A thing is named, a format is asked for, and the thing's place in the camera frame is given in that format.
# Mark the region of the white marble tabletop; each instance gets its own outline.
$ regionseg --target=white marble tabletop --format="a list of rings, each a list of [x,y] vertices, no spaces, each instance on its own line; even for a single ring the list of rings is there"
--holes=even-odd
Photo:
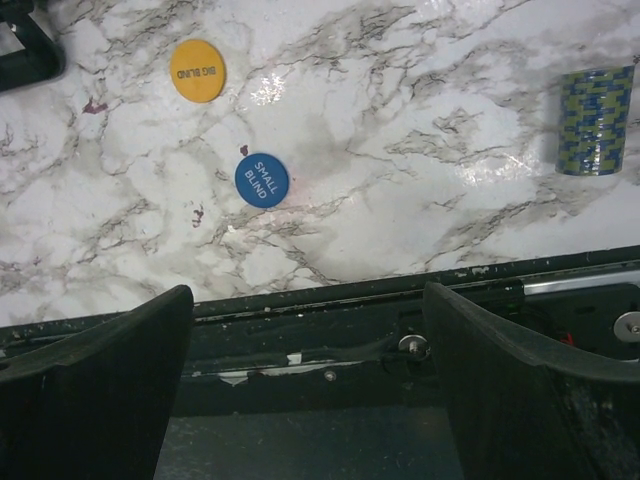
[[[640,242],[640,88],[621,173],[553,168],[558,75],[632,63],[638,0],[51,0],[37,18],[68,69],[0,96],[0,325],[179,283],[203,301]],[[227,65],[209,104],[169,76],[189,38]],[[273,210],[237,194],[244,146],[289,170]]]

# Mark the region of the blue disc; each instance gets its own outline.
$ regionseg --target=blue disc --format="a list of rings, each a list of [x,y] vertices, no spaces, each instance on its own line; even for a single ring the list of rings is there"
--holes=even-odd
[[[271,208],[287,195],[289,175],[276,157],[254,153],[244,157],[236,168],[236,188],[249,205]]]

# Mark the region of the stack of poker chips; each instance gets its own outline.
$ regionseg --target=stack of poker chips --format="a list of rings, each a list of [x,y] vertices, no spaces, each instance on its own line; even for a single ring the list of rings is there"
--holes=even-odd
[[[634,70],[602,68],[562,77],[557,172],[609,175],[622,168]]]

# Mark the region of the silver metal bar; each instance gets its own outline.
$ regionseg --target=silver metal bar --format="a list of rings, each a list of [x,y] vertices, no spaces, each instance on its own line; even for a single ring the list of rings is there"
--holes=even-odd
[[[524,294],[539,295],[541,293],[566,292],[580,288],[601,287],[604,285],[618,285],[621,283],[631,283],[640,286],[640,270],[629,270],[622,272],[602,272],[577,274],[565,278],[543,279],[532,278],[523,279]]]

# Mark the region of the paint chip mark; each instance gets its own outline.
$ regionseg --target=paint chip mark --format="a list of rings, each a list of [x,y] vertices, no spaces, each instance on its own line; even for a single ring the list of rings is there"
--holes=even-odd
[[[200,225],[202,225],[202,217],[204,217],[204,208],[202,207],[202,204],[200,204],[199,210],[196,208],[193,211],[193,214],[195,215],[195,217],[191,219],[191,225],[193,226],[193,228],[198,228]]]
[[[93,103],[93,97],[89,97],[89,101],[82,108],[82,113],[90,113],[95,115],[100,112],[104,112],[107,109],[106,103]]]

